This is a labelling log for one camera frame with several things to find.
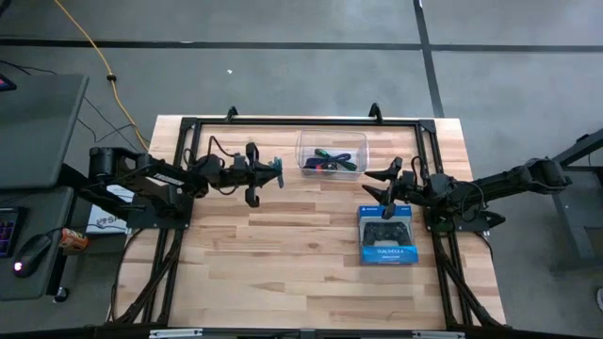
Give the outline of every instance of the black desk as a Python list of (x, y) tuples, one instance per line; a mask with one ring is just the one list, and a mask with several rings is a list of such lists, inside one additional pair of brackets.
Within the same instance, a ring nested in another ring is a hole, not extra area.
[[(0, 207), (22, 206), (28, 209), (23, 228), (19, 233), (17, 246), (19, 249), (27, 239), (35, 234), (43, 234), (54, 228), (69, 225), (73, 205), (73, 190), (68, 187), (59, 187), (36, 193), (13, 193), (0, 195)], [(11, 258), (0, 259), (0, 300), (38, 299), (45, 294), (54, 295), (58, 290), (62, 273), (64, 256), (58, 247), (60, 232), (53, 234), (53, 244), (46, 253), (40, 266), (30, 277), (17, 278), (12, 273)]]
[(0, 92), (0, 189), (57, 183), (87, 85), (83, 75), (40, 75)]

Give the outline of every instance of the playstation controller box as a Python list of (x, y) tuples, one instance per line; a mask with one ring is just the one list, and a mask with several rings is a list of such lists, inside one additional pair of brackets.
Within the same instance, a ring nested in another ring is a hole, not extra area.
[(418, 263), (413, 241), (411, 206), (396, 206), (394, 216), (383, 219), (384, 206), (358, 207), (360, 261), (363, 265)]

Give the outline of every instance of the computer mouse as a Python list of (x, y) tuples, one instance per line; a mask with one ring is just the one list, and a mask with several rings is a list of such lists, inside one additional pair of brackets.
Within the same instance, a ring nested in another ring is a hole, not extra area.
[(15, 254), (15, 262), (12, 265), (12, 272), (15, 276), (27, 278), (32, 275), (52, 243), (53, 240), (47, 234), (30, 237)]

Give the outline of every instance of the clear plastic container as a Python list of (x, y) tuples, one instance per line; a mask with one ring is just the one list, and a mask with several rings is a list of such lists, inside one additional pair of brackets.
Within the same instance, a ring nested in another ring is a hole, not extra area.
[[(316, 149), (324, 150), (330, 156), (342, 153), (351, 155), (350, 162), (356, 165), (356, 170), (345, 169), (337, 165), (337, 169), (305, 169), (306, 160), (319, 157)], [(367, 136), (357, 132), (340, 132), (326, 130), (304, 130), (300, 132), (295, 157), (301, 173), (307, 177), (323, 179), (357, 180), (368, 168)]]

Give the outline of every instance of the keyboard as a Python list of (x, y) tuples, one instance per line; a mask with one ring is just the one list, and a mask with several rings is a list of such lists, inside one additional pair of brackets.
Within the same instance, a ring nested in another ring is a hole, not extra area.
[(12, 256), (25, 212), (23, 207), (0, 207), (0, 258)]

